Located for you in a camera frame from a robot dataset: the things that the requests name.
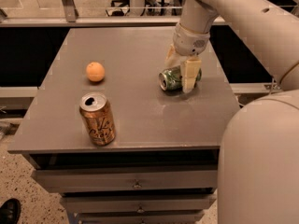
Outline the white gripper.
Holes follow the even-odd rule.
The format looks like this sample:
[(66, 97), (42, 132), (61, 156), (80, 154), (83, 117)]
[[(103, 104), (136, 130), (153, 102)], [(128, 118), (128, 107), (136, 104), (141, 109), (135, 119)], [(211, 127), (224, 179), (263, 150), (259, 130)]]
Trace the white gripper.
[(201, 68), (201, 60), (193, 55), (199, 55), (205, 50), (209, 38), (210, 34), (193, 33), (179, 23), (176, 25), (173, 44), (169, 47), (164, 65), (166, 68), (171, 68), (178, 65), (182, 61), (183, 56), (192, 56), (180, 65), (182, 90), (184, 93), (189, 93), (193, 90)]

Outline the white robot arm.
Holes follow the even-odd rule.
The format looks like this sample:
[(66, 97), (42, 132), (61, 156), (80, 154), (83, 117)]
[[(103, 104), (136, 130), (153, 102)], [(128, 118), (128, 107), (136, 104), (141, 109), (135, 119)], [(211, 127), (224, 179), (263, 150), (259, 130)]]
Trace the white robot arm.
[(221, 139), (219, 224), (299, 224), (299, 20), (267, 0), (185, 0), (166, 65), (192, 90), (216, 17), (281, 88), (241, 108)]

